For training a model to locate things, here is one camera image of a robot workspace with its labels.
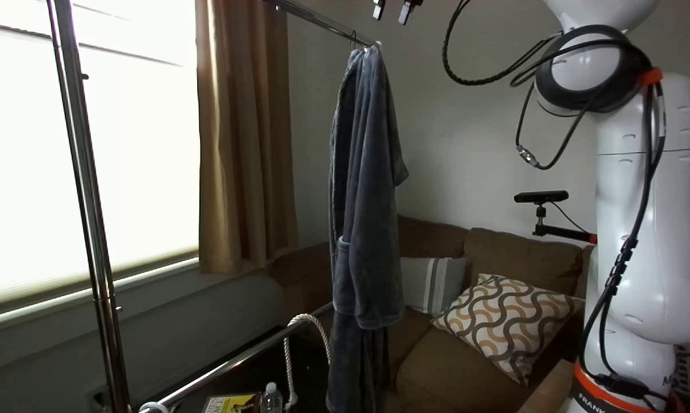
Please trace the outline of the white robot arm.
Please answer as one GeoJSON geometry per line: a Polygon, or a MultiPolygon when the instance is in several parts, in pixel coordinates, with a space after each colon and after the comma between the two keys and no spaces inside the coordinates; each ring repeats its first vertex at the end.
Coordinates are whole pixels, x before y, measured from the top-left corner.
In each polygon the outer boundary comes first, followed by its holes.
{"type": "Polygon", "coordinates": [[[667,413],[690,343],[690,81],[629,32],[659,0],[543,0],[560,29],[506,72],[525,105],[597,126],[597,234],[566,413],[667,413]]]}

